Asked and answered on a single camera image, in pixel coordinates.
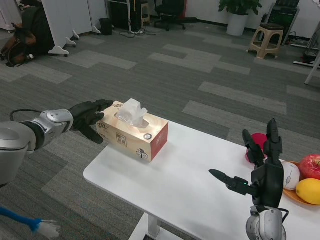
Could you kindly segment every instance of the black office chair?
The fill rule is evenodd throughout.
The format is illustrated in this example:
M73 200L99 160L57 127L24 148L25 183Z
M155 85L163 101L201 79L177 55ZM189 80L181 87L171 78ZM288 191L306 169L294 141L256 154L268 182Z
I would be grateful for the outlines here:
M166 31L169 31L170 24L181 25L182 29L186 30L185 25L179 22L179 16L185 9L185 0L163 0L160 6L157 6L157 0L154 0L154 5L155 11L160 17L160 20L154 22L155 28L157 23L167 23Z

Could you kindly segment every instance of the white computer mouse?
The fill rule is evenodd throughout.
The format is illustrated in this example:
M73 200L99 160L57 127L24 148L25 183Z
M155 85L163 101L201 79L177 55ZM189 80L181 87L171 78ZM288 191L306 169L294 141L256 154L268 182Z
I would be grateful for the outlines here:
M293 191L300 181L300 170L296 165L287 161L283 161L282 166L284 171L283 187Z

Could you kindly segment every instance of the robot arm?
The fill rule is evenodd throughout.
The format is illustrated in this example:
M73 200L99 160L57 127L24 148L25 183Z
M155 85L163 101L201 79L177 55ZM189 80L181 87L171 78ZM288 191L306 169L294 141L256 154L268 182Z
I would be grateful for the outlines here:
M101 144L103 138L90 125L104 117L100 113L112 106L111 100L83 102L69 110L47 110L39 117L0 123L0 188L17 175L26 155L41 149L68 131L80 131L91 141Z
M284 170L279 160L282 153L282 139L279 137L276 120L272 119L267 126L267 141L264 153L255 143L248 130L244 129L242 138L248 148L247 157L255 165L251 173L251 182L239 177L228 177L223 172L211 169L209 172L227 188L236 193L252 195L254 206L246 223L246 232L250 240L286 240L283 222L289 214L286 209L278 208L284 185Z

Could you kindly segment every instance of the yellow lemon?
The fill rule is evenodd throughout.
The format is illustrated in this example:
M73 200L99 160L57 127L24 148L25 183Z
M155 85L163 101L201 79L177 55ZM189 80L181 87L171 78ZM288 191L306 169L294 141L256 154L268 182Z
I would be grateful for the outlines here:
M295 191L307 203L320 205L320 180L314 178L302 180Z

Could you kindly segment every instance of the white partition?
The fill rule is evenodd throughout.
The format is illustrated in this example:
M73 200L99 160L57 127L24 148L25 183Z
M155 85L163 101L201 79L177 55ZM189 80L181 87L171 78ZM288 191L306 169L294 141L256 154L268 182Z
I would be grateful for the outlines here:
M92 31L88 0L66 0L72 29L77 34Z
M42 4L55 45L49 54L67 56L69 52L63 49L65 45L76 46L75 42L70 41L74 34L67 9L67 0L42 0Z
M107 15L107 7L105 0L87 0L91 16L92 31L101 34L98 30L101 28L99 19L105 19Z
M13 31L11 23L20 24L21 14L15 0L0 0L0 29Z

